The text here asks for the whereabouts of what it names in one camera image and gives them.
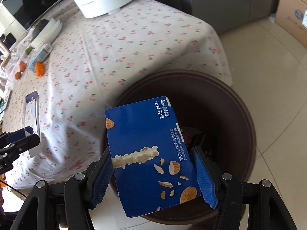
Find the tablecloth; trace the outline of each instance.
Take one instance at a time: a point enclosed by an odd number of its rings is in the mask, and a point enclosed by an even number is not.
[[[6,179],[16,189],[31,188],[40,179],[66,181],[97,161],[104,110],[148,74],[190,69],[232,84],[213,28],[154,0],[134,0],[115,14],[91,19],[73,0],[64,0],[45,16],[50,17],[59,18],[63,29],[44,62],[45,74],[37,78],[27,69],[4,112],[4,130],[22,128],[24,96],[38,91],[42,152],[34,158],[22,153],[13,163]]]

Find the orange vegetable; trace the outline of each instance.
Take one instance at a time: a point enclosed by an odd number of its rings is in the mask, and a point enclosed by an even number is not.
[[[21,72],[24,72],[24,71],[26,70],[26,68],[27,68],[26,64],[25,64],[23,61],[21,61],[21,62],[19,63],[19,70],[20,70]]]
[[[21,72],[15,73],[15,75],[14,75],[15,79],[20,79],[20,77],[21,77]]]
[[[45,73],[45,65],[40,62],[40,61],[37,61],[35,63],[35,74],[37,77],[40,77],[40,76],[43,76]]]

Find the silver bolt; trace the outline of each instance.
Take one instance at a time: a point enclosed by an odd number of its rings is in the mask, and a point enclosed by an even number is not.
[[[232,179],[232,175],[229,174],[229,173],[224,173],[224,174],[222,174],[222,178],[224,180],[230,181]]]
[[[46,185],[46,183],[44,182],[44,181],[39,181],[37,184],[36,184],[36,186],[38,187],[38,188],[42,188],[42,187],[44,187]]]
[[[268,180],[263,180],[262,181],[262,185],[265,186],[266,188],[269,188],[272,184],[270,181]]]
[[[85,175],[83,173],[78,173],[78,174],[75,175],[75,179],[77,181],[83,180],[84,177],[85,177]]]

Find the blue box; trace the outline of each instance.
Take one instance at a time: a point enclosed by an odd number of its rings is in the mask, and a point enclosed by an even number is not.
[[[128,217],[200,196],[196,172],[167,97],[108,109],[105,115],[116,186]]]

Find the almond illustration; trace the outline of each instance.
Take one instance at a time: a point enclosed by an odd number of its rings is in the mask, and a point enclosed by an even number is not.
[[[194,187],[187,187],[182,191],[180,196],[180,204],[194,199],[197,196],[197,190]]]
[[[172,184],[170,182],[161,182],[158,181],[158,183],[163,186],[163,187],[167,187],[167,188],[172,188]]]
[[[153,166],[158,171],[158,173],[164,174],[164,170],[159,165],[154,164]]]
[[[170,173],[171,175],[177,174],[177,173],[179,172],[179,170],[180,170],[180,164],[179,164],[178,162],[176,162],[176,161],[171,161],[171,162],[169,163],[169,169],[168,169],[168,171],[169,171],[169,173]]]
[[[111,119],[106,118],[106,128],[111,129],[113,126],[114,126],[114,122]]]
[[[184,175],[181,175],[181,176],[179,176],[179,178],[181,178],[181,179],[185,179],[185,180],[188,180],[189,178],[187,178],[186,176],[184,176]]]

